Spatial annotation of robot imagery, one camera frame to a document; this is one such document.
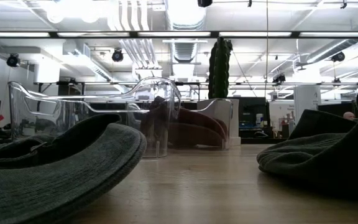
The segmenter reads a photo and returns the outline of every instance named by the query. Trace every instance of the ventilation duct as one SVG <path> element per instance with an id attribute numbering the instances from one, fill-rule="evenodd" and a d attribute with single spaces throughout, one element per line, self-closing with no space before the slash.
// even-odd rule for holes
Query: ventilation duct
<path id="1" fill-rule="evenodd" d="M 198 7 L 194 0 L 165 0 L 166 18 L 171 30 L 203 30 L 206 9 Z M 172 43 L 173 59 L 191 62 L 197 53 L 197 44 Z"/>
<path id="2" fill-rule="evenodd" d="M 324 47 L 320 48 L 319 50 L 309 54 L 307 57 L 301 57 L 300 62 L 294 65 L 294 68 L 297 66 L 304 66 L 313 63 L 320 62 L 325 60 L 333 55 L 338 54 L 339 52 L 355 45 L 358 43 L 358 39 L 347 39 L 347 40 L 334 40 L 331 43 L 325 45 Z M 289 60 L 296 60 L 298 57 L 292 57 Z M 284 71 L 291 67 L 293 64 L 292 62 L 283 62 L 280 66 L 274 68 L 270 73 L 273 73 L 276 70 Z"/>

